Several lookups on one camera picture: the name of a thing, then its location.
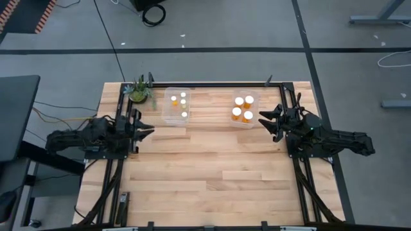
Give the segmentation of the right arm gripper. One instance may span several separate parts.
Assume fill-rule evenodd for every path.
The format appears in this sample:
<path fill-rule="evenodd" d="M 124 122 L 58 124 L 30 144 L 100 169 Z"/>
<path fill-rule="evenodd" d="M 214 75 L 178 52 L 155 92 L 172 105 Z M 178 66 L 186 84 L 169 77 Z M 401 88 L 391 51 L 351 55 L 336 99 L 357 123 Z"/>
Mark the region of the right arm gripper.
<path fill-rule="evenodd" d="M 259 114 L 266 119 L 276 119 L 276 122 L 259 119 L 266 130 L 274 135 L 273 141 L 279 142 L 283 138 L 284 132 L 292 133 L 298 137 L 303 137 L 300 116 L 303 116 L 304 107 L 289 108 L 284 114 L 282 104 L 278 104 L 272 111 L 260 111 Z"/>

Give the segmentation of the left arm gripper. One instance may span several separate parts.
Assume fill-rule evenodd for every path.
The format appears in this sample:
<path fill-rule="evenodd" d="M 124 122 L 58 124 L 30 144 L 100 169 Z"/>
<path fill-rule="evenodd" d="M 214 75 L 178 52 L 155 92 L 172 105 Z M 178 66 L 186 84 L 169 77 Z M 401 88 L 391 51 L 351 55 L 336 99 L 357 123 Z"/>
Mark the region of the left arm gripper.
<path fill-rule="evenodd" d="M 117 133 L 119 134 L 118 143 L 120 150 L 126 150 L 126 148 L 128 148 L 132 153 L 137 153 L 139 148 L 136 144 L 137 141 L 134 139 L 134 134 L 136 131 L 135 122 L 136 119 L 140 118 L 140 112 L 133 108 L 131 111 L 131 118 L 133 119 L 132 122 L 130 122 L 129 118 L 124 115 L 119 115 L 117 117 Z M 142 141 L 155 131 L 154 126 L 144 124 L 140 120 L 137 121 L 137 128 L 144 130 L 137 132 L 138 141 Z"/>

